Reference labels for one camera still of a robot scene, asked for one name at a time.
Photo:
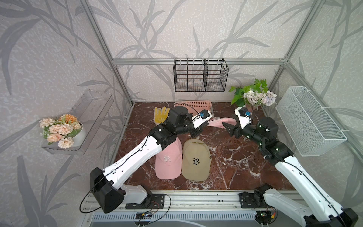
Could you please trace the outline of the pink baseball cap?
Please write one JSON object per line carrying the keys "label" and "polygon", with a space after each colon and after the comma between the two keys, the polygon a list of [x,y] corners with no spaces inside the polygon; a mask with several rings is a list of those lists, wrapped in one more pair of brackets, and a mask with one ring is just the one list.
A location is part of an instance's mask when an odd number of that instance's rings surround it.
{"label": "pink baseball cap", "polygon": [[179,138],[156,154],[155,171],[161,180],[176,179],[182,172],[182,144]]}
{"label": "pink baseball cap", "polygon": [[236,120],[233,118],[219,118],[219,117],[215,117],[211,120],[208,121],[208,125],[207,127],[216,127],[216,128],[221,128],[224,129],[223,123],[227,123],[227,124],[231,124],[231,125],[236,125]]}

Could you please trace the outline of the beige baseball cap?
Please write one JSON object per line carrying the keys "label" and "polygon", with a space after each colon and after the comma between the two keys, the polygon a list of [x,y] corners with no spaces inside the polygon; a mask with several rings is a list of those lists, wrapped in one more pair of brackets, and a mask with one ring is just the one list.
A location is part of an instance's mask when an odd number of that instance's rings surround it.
{"label": "beige baseball cap", "polygon": [[198,139],[189,139],[184,143],[182,155],[183,177],[196,182],[207,180],[212,161],[209,147]]}

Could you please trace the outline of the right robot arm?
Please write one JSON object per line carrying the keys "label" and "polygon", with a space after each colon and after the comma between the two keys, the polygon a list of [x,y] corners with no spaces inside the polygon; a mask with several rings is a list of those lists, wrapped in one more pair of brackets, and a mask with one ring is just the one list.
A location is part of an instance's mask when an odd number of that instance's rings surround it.
{"label": "right robot arm", "polygon": [[231,137],[242,136],[254,141],[259,151],[293,185],[307,203],[303,206],[281,195],[269,185],[255,190],[255,194],[273,208],[283,212],[302,227],[353,227],[358,215],[351,208],[343,208],[331,198],[304,170],[293,152],[277,139],[279,126],[270,117],[251,125],[249,116],[236,117],[236,125],[223,122]]}

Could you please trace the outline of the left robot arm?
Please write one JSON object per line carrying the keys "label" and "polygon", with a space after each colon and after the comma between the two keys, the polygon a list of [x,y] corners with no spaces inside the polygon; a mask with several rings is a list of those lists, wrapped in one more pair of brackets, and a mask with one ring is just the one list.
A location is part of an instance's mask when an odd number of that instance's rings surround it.
{"label": "left robot arm", "polygon": [[90,190],[104,213],[111,213],[123,203],[141,204],[148,196],[142,186],[125,186],[126,180],[145,162],[176,141],[179,134],[195,138],[212,118],[209,110],[192,116],[183,106],[172,108],[167,119],[149,131],[143,141],[114,164],[90,172]]}

